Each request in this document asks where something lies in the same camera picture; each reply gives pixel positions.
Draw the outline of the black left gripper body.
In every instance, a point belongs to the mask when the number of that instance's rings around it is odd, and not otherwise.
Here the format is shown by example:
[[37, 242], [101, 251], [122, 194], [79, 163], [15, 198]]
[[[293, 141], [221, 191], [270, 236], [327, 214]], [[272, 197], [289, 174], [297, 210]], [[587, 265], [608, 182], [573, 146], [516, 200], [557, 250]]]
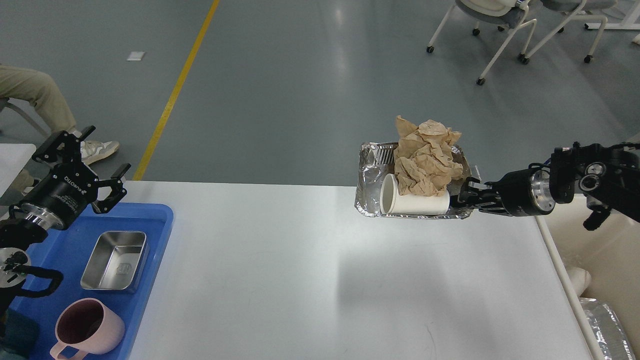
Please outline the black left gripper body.
[[99, 178], [89, 167], [55, 167], [19, 202], [49, 228], [66, 230], [98, 198]]

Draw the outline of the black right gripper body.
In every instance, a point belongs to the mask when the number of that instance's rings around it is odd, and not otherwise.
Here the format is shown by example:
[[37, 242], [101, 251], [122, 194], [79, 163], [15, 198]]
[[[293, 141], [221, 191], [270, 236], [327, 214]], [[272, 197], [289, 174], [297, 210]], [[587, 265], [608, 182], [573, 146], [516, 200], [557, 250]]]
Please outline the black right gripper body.
[[515, 217], [550, 214], [555, 205], [550, 190], [550, 170], [544, 167], [506, 173], [493, 183], [506, 213]]

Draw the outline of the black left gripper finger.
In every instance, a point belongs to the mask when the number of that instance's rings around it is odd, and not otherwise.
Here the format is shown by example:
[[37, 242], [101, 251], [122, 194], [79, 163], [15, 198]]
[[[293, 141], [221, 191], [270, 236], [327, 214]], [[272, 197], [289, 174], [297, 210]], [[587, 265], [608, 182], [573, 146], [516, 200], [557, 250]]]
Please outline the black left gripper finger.
[[52, 133], [31, 156], [32, 161], [40, 164], [64, 164], [74, 167], [85, 166], [82, 160], [82, 142], [91, 135], [96, 126], [85, 127], [80, 136], [66, 130]]
[[110, 178], [96, 178], [93, 182], [93, 188], [98, 191], [102, 188], [109, 188], [110, 192], [103, 199], [96, 199], [91, 203], [91, 207], [95, 214], [107, 214], [112, 210], [128, 193], [124, 187], [124, 179], [126, 173], [130, 170], [131, 164], [126, 162], [118, 167]]

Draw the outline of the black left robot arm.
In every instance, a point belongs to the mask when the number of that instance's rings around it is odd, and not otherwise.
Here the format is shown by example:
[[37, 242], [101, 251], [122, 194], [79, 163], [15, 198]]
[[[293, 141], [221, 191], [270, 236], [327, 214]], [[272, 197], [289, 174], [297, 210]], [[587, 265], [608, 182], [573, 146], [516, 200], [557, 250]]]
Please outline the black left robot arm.
[[122, 164], [110, 178], [100, 179], [82, 160], [82, 142], [94, 132], [87, 126], [79, 136], [55, 132], [32, 154], [32, 160], [50, 164], [50, 171], [1, 221], [1, 336], [7, 312], [16, 297], [39, 298], [53, 294], [64, 278], [57, 269], [30, 263], [27, 250], [42, 243], [48, 231], [64, 231], [87, 207], [107, 214], [127, 194], [124, 176], [131, 164]]

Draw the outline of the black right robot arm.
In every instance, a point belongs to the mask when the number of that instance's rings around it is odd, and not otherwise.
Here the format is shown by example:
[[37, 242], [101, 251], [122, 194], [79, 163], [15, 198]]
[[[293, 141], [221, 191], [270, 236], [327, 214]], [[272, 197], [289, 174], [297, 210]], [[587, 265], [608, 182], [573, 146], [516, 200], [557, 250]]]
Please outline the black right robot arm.
[[638, 221], [638, 150], [638, 142], [612, 146], [574, 142], [557, 147], [546, 162], [532, 162], [498, 181], [482, 183], [467, 177], [458, 194], [450, 196], [449, 205], [512, 217], [548, 215], [556, 205], [571, 203], [579, 189], [591, 211], [583, 222], [586, 230], [598, 229], [614, 210]]

